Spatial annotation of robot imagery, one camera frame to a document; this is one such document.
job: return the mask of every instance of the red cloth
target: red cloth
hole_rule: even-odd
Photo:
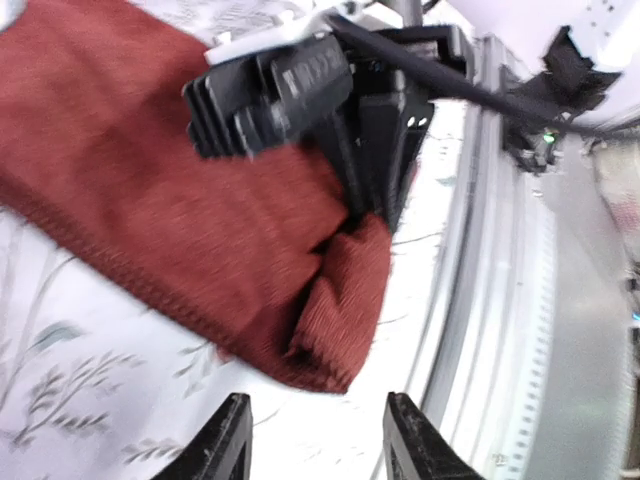
[[[180,92],[204,51],[124,1],[30,0],[0,34],[0,201],[275,379],[344,392],[390,235],[375,216],[338,233],[347,212],[317,152],[199,161]]]

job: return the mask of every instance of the black wire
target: black wire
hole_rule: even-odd
[[[640,135],[631,132],[602,130],[595,126],[551,118],[535,99],[494,93],[475,86],[449,67],[434,60],[417,57],[391,40],[365,30],[339,14],[328,14],[325,21],[346,43],[403,70],[415,82],[435,87],[446,96],[468,100],[511,117],[523,125],[546,127],[561,133],[577,133],[587,137],[640,140]]]
[[[422,14],[426,15],[431,10],[433,10],[433,7],[435,7],[439,3],[440,3],[440,0],[429,0],[427,3],[422,5]]]

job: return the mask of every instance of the leaf pattern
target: leaf pattern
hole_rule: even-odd
[[[58,342],[67,342],[84,335],[84,332],[68,322],[56,322],[36,335],[31,348],[41,353]]]
[[[44,304],[50,287],[58,278],[60,273],[64,270],[65,266],[69,265],[74,260],[74,257],[69,257],[67,254],[65,254],[65,258],[62,261],[59,261],[59,253],[60,251],[57,246],[53,249],[50,249],[46,255],[46,258],[44,259],[42,268],[40,269],[35,296],[33,297],[29,305],[26,318],[21,324],[21,331],[18,340],[18,351],[11,368],[11,373],[8,375],[8,378],[6,382],[4,382],[4,385],[0,385],[0,387],[3,388],[3,390],[0,390],[0,413],[2,413],[2,410],[5,408],[9,397],[11,396],[13,389],[22,374],[23,369],[33,358],[33,356],[29,356],[29,352],[31,351],[31,348],[29,348],[29,344],[31,342],[30,339],[32,338],[33,329],[35,328],[38,317],[40,315],[40,309]],[[5,283],[9,283],[10,285],[13,285],[15,283],[14,278],[5,280]],[[8,309],[8,303],[4,305],[4,308]],[[3,320],[6,320],[7,311],[5,310],[4,312],[0,313],[4,316]],[[5,328],[4,321],[0,322],[0,326],[2,326],[2,328],[0,329],[1,334]],[[4,366],[2,366],[0,373],[2,374],[2,377],[7,376]]]
[[[139,445],[127,445],[122,449],[124,454],[124,463],[131,464],[133,462],[145,462],[151,458],[170,458],[178,457],[184,447],[175,440],[170,438],[155,441],[149,438],[144,439]]]
[[[80,392],[87,390],[101,396],[116,393],[120,385],[111,381],[112,371],[116,368],[137,368],[143,364],[135,355],[116,355],[109,351],[99,359],[89,357],[78,362],[67,372],[61,371],[57,365],[50,368],[31,388],[25,425],[13,436],[13,447],[29,448],[38,432],[45,427],[80,437],[104,433],[108,429],[108,412],[73,414],[68,410],[69,404]]]
[[[216,364],[224,365],[231,360],[228,353],[217,349],[209,341],[182,348],[178,351],[178,355],[189,357],[187,364],[173,373],[173,378],[187,379],[184,398],[189,398],[204,389],[203,382],[213,373]]]
[[[437,178],[436,180],[443,187],[453,187],[456,184],[456,179],[457,177],[455,175],[452,175],[450,177]]]

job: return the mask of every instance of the black clamp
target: black clamp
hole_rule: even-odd
[[[571,29],[562,27],[543,57],[545,71],[526,82],[503,67],[502,87],[505,93],[536,99],[547,116],[572,120],[593,110],[606,98],[605,91],[620,73],[599,72],[594,63],[582,57],[569,35]],[[541,174],[557,163],[562,136],[552,130],[541,130],[504,120],[503,149],[511,154],[524,171]]]
[[[232,393],[153,480],[250,480],[253,426],[249,395]],[[404,393],[387,396],[382,437],[389,480],[483,480]]]
[[[473,50],[455,26],[379,31],[469,80]],[[331,34],[212,67],[187,84],[188,127],[203,158],[255,156],[312,137],[340,179],[351,217],[397,229],[417,155],[443,95]]]

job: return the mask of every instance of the white mount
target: white mount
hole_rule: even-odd
[[[640,47],[638,0],[593,0],[571,23],[571,39],[596,70],[620,72]]]
[[[380,3],[367,7],[369,0],[316,0],[312,3],[310,10],[288,9],[274,15],[271,27],[254,30],[236,38],[232,38],[230,32],[218,35],[213,39],[213,48],[205,53],[207,63],[217,65],[249,53],[291,45],[317,33],[330,31],[323,17],[332,10],[369,30],[402,27],[402,17],[397,12]]]

